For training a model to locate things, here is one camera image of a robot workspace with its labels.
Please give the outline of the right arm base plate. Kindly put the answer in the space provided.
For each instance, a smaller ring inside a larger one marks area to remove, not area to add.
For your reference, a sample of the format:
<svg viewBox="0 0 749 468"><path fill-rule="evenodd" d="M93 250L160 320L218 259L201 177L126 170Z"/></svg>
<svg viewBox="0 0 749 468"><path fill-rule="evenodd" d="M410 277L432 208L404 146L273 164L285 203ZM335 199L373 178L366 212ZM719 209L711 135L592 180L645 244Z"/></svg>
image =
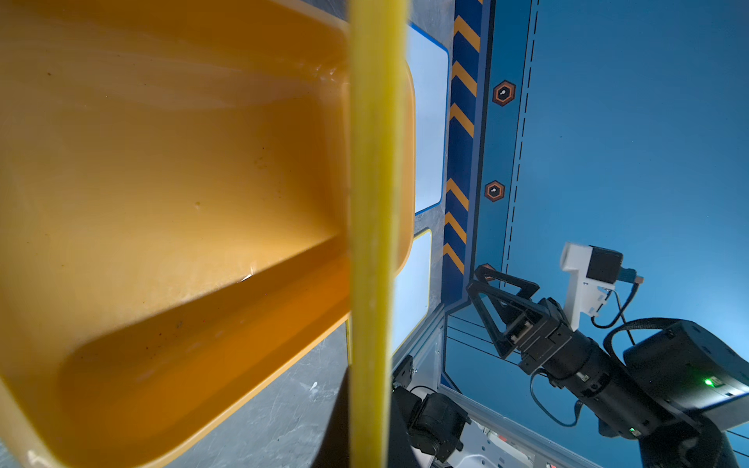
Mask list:
<svg viewBox="0 0 749 468"><path fill-rule="evenodd" d="M411 446L444 463L455 452L464 449L460 438L471 420L467 411L431 387L417 386L428 390L424 397L408 389L414 373L413 356L407 355L393 372L392 395L395 405L405 422Z"/></svg>

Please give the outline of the yellow plastic storage box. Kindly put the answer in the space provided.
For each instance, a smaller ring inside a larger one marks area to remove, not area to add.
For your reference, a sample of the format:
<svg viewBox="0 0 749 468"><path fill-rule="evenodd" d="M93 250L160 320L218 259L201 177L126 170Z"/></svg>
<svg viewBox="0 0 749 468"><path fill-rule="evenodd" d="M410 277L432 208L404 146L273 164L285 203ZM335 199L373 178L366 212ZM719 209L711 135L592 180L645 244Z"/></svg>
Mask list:
<svg viewBox="0 0 749 468"><path fill-rule="evenodd" d="M165 466L346 319L348 39L302 1L2 3L22 466Z"/></svg>

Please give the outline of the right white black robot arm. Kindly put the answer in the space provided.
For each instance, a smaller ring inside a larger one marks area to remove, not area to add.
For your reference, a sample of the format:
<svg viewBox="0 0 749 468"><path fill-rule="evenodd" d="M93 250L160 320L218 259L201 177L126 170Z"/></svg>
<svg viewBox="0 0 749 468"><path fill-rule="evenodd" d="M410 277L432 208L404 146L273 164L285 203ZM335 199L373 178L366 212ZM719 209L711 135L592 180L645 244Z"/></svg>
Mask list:
<svg viewBox="0 0 749 468"><path fill-rule="evenodd" d="M748 363L689 320L627 322L597 343L538 285L485 265L466 288L499 357L519 354L593 411L604 437L638 443L646 467L735 467L727 432L748 420Z"/></svg>

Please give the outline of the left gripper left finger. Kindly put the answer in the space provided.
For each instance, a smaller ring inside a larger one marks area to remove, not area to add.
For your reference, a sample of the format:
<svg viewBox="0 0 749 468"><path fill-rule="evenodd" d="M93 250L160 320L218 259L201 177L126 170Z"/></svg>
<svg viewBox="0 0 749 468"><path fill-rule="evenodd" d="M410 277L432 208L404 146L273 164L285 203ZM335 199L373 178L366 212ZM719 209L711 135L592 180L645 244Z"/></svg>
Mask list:
<svg viewBox="0 0 749 468"><path fill-rule="evenodd" d="M349 370L341 381L335 405L312 468L349 468Z"/></svg>

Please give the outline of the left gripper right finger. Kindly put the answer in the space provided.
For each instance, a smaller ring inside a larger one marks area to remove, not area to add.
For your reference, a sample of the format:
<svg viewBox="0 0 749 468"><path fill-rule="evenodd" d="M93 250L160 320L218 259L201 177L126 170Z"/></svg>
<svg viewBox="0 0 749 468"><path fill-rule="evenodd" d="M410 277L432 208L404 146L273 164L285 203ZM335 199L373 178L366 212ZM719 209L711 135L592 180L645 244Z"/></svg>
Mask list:
<svg viewBox="0 0 749 468"><path fill-rule="evenodd" d="M401 411L391 397L387 468L419 468Z"/></svg>

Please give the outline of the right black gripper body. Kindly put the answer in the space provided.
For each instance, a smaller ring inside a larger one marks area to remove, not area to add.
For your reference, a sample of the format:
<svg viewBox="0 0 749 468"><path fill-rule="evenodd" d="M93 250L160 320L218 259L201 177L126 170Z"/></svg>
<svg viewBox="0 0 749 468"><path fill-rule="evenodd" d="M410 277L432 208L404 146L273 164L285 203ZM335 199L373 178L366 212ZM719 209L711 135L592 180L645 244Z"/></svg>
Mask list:
<svg viewBox="0 0 749 468"><path fill-rule="evenodd" d="M536 308L522 312L508 332L526 374L542 368L573 336L562 307L553 298L543 298Z"/></svg>

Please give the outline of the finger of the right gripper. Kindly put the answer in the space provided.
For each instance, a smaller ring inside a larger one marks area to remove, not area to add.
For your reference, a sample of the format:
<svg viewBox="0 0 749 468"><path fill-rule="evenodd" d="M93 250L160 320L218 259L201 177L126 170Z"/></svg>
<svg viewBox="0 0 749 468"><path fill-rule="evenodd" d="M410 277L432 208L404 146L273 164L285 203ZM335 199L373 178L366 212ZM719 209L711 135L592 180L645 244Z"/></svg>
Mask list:
<svg viewBox="0 0 749 468"><path fill-rule="evenodd" d="M494 269L489 264L479 265L474 270L474 276L477 280L491 284L491 282L501 283L503 285L510 285L518 288L517 296L529 300L534 294L540 289L538 284L518 278L507 273L503 273L497 269Z"/></svg>
<svg viewBox="0 0 749 468"><path fill-rule="evenodd" d="M516 349L510 338L512 324L527 311L532 298L532 284L525 280L521 280L520 284L522 288L517 294L479 280L472 280L466 288L501 359L507 359Z"/></svg>

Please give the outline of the yellow-framed whiteboard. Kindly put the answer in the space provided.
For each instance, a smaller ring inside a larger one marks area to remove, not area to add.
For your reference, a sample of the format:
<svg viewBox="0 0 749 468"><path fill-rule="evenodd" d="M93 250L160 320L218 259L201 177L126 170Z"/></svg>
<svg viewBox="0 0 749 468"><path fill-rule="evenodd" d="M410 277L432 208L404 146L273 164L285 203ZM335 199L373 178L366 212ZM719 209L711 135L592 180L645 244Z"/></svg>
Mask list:
<svg viewBox="0 0 749 468"><path fill-rule="evenodd" d="M395 279L391 352L395 354L429 310L432 237L425 229L413 239L409 257Z"/></svg>
<svg viewBox="0 0 749 468"><path fill-rule="evenodd" d="M404 149L406 1L352 1L351 344L353 467L384 467L390 425L390 334Z"/></svg>

